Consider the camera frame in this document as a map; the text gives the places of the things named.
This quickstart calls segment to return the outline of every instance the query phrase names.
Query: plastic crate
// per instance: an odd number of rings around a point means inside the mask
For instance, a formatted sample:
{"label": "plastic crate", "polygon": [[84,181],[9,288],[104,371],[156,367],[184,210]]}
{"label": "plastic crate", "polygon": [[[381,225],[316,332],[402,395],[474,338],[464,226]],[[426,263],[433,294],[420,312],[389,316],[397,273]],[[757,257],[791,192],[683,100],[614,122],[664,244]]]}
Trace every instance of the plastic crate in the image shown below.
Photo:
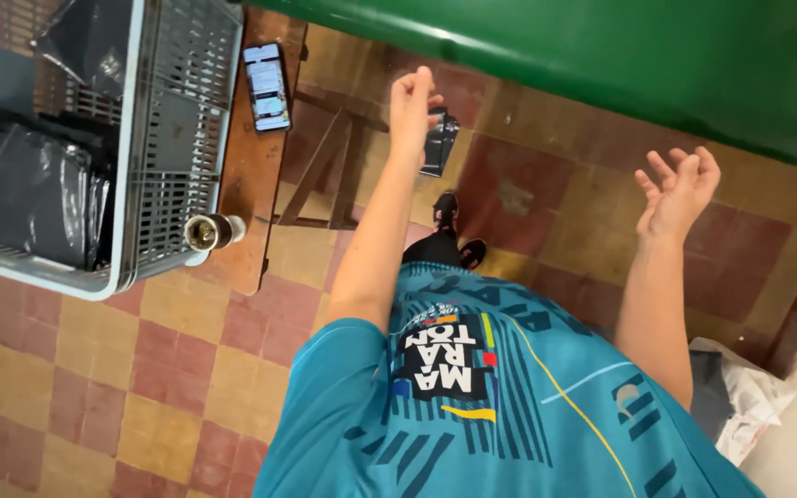
{"label": "plastic crate", "polygon": [[29,47],[61,1],[0,0],[0,49],[35,58],[35,111],[119,124],[113,260],[87,272],[0,245],[0,276],[104,300],[197,255],[183,225],[217,206],[244,18],[222,0],[135,0],[125,93],[116,102]]}

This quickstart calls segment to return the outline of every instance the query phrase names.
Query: shoe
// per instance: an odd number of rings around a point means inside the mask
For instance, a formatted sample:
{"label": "shoe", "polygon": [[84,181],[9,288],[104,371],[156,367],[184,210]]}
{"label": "shoe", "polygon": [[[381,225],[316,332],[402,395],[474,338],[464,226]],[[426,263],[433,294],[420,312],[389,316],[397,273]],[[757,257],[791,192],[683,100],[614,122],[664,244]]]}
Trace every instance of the shoe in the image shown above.
{"label": "shoe", "polygon": [[459,266],[472,271],[482,264],[484,256],[488,254],[488,244],[481,238],[473,238],[459,248]]}
{"label": "shoe", "polygon": [[459,203],[457,196],[447,190],[438,197],[436,204],[432,206],[433,232],[444,231],[452,239],[457,240],[457,216],[459,213]]}

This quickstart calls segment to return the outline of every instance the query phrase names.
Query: shirt sleeve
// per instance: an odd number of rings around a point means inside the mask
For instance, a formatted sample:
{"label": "shirt sleeve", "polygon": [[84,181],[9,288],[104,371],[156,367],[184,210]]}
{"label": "shirt sleeve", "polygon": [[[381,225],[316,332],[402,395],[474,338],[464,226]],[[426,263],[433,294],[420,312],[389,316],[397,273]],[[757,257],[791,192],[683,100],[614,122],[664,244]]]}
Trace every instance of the shirt sleeve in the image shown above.
{"label": "shirt sleeve", "polygon": [[294,357],[279,426],[254,496],[309,496],[329,472],[350,417],[370,401],[385,365],[386,339],[373,323],[329,323]]}

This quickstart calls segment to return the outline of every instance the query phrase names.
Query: smartphone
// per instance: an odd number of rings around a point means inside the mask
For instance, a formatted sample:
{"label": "smartphone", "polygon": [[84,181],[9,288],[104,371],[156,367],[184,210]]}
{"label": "smartphone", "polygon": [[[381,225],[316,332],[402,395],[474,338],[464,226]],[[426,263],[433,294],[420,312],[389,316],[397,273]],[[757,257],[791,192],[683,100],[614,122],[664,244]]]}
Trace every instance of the smartphone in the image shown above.
{"label": "smartphone", "polygon": [[290,130],[281,47],[275,42],[248,47],[242,51],[242,57],[248,78],[250,107],[254,113],[254,129],[258,133]]}

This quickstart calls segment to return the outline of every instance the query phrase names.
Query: yellow stripe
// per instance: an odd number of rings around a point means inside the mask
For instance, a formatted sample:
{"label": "yellow stripe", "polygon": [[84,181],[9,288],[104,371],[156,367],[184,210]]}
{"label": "yellow stripe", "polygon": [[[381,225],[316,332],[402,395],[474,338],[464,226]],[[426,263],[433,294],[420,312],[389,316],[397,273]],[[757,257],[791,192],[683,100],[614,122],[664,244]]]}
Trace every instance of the yellow stripe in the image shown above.
{"label": "yellow stripe", "polygon": [[483,418],[492,422],[497,422],[497,412],[493,409],[456,409],[448,405],[442,405],[442,410],[449,411],[463,418]]}
{"label": "yellow stripe", "polygon": [[522,338],[524,339],[525,344],[528,345],[528,350],[530,350],[530,354],[532,356],[534,356],[534,360],[536,360],[537,363],[539,363],[540,368],[542,368],[543,371],[545,371],[547,373],[547,375],[549,376],[549,380],[551,380],[553,382],[553,385],[555,386],[555,389],[557,391],[559,391],[559,394],[561,394],[561,397],[564,398],[565,401],[568,402],[568,404],[571,406],[571,408],[574,409],[583,418],[583,420],[586,421],[586,424],[589,424],[589,427],[592,429],[592,431],[595,433],[595,435],[598,436],[599,439],[601,439],[601,444],[605,445],[605,448],[607,448],[607,452],[610,453],[612,457],[614,457],[614,461],[617,462],[617,467],[619,467],[620,468],[620,472],[623,473],[623,477],[624,477],[624,479],[626,479],[626,484],[629,485],[629,491],[632,492],[632,498],[636,498],[635,489],[632,487],[632,481],[629,481],[629,476],[626,475],[626,470],[624,470],[623,464],[620,463],[620,459],[617,458],[617,455],[614,453],[614,450],[611,449],[611,445],[607,444],[607,440],[605,439],[604,436],[601,435],[599,430],[595,428],[595,424],[592,424],[592,421],[589,419],[589,417],[586,416],[586,414],[583,413],[583,411],[576,404],[574,404],[574,402],[572,402],[570,400],[570,398],[568,397],[568,394],[565,393],[565,391],[562,390],[559,387],[559,383],[555,382],[555,378],[553,377],[553,374],[550,373],[549,369],[546,367],[546,365],[544,365],[543,362],[541,362],[540,359],[537,358],[537,354],[534,353],[534,348],[530,346],[530,343],[528,342],[528,337],[522,331],[522,327],[520,327],[518,325],[518,323],[515,322],[515,319],[512,316],[509,316],[509,315],[506,315],[506,314],[504,314],[504,316],[506,318],[508,318],[515,325],[515,328],[518,329],[518,332],[520,332],[522,334]]}
{"label": "yellow stripe", "polygon": [[491,334],[491,319],[489,319],[488,315],[485,313],[482,313],[482,323],[484,324],[484,338],[488,341],[488,347],[493,349],[494,336]]}

